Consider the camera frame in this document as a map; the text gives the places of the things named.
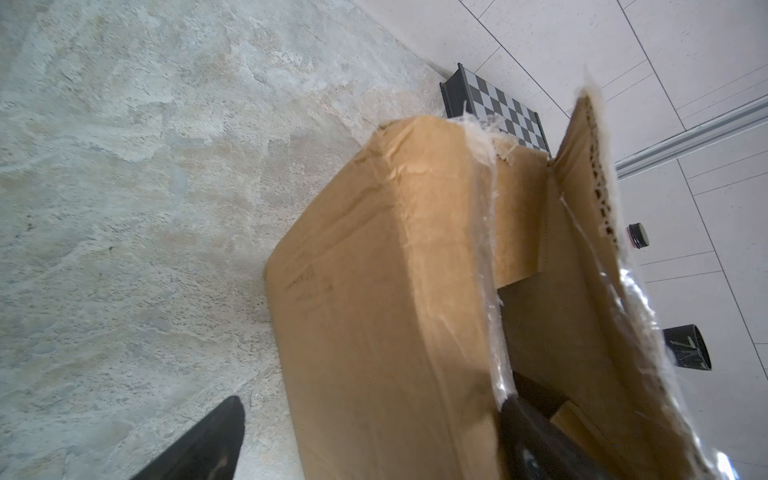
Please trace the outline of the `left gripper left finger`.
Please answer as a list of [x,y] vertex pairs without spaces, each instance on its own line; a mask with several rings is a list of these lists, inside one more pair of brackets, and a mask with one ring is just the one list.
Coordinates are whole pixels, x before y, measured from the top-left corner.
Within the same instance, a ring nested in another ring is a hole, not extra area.
[[244,435],[243,404],[230,396],[132,479],[232,480]]

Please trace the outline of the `brown cardboard express box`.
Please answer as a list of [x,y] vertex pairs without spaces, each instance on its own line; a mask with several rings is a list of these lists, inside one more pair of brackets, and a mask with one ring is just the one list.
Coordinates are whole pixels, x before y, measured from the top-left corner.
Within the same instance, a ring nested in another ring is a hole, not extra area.
[[519,396],[614,479],[734,479],[634,274],[602,100],[554,156],[494,123],[379,127],[264,277],[309,479],[513,479]]

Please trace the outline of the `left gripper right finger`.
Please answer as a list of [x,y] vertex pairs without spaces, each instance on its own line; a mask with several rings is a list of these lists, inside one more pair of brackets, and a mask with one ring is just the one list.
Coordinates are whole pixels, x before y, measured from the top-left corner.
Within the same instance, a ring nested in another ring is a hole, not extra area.
[[513,479],[614,479],[523,398],[509,396],[499,418]]

